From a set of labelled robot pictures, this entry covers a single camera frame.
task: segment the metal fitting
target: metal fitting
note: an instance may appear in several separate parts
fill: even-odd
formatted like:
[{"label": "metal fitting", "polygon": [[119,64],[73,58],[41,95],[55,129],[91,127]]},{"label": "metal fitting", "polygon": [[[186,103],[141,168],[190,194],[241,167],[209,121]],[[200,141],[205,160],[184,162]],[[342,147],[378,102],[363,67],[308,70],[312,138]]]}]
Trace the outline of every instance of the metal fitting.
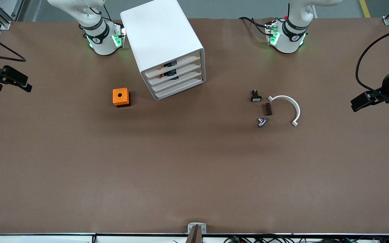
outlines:
[{"label": "metal fitting", "polygon": [[264,118],[258,118],[258,122],[259,122],[259,124],[258,124],[258,127],[263,127],[264,125],[265,125],[265,123],[267,123],[268,122],[268,118],[266,118],[266,117],[264,117]]}]

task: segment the white curved handle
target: white curved handle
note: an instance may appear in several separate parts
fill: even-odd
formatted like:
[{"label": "white curved handle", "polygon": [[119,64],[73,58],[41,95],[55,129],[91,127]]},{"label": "white curved handle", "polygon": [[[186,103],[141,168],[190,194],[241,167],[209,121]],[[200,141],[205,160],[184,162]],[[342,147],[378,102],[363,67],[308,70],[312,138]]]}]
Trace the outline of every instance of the white curved handle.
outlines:
[{"label": "white curved handle", "polygon": [[289,96],[276,96],[276,97],[268,97],[268,100],[270,101],[273,101],[275,99],[283,99],[283,100],[287,100],[289,101],[290,103],[292,103],[293,106],[295,106],[295,109],[296,109],[296,117],[295,119],[292,121],[292,125],[294,126],[297,126],[298,123],[296,122],[298,120],[298,118],[300,118],[300,114],[301,114],[301,109],[300,109],[300,106],[298,105],[298,103],[292,99],[291,97]]}]

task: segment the brown table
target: brown table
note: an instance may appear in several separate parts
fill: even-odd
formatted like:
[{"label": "brown table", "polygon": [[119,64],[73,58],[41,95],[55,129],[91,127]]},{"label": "brown table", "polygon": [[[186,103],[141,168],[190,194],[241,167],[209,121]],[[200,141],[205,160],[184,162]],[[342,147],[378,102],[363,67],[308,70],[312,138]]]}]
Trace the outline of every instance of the brown table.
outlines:
[{"label": "brown table", "polygon": [[[355,65],[381,19],[314,20],[280,54],[242,20],[190,20],[207,83],[153,100],[131,50],[99,56],[77,23],[12,23],[0,40],[29,76],[0,92],[0,233],[389,233],[389,104],[352,112]],[[9,53],[0,47],[0,54]],[[389,73],[389,37],[361,80]],[[133,106],[117,109],[112,89]],[[288,95],[262,129],[250,91]]]}]

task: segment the orange cube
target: orange cube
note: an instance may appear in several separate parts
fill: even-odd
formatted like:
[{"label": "orange cube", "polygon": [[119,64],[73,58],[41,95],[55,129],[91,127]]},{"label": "orange cube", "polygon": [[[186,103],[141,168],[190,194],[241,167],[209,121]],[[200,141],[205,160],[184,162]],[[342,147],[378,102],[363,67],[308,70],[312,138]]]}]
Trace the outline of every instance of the orange cube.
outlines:
[{"label": "orange cube", "polygon": [[131,106],[130,103],[130,92],[127,88],[120,88],[113,90],[113,103],[116,107],[127,107]]}]

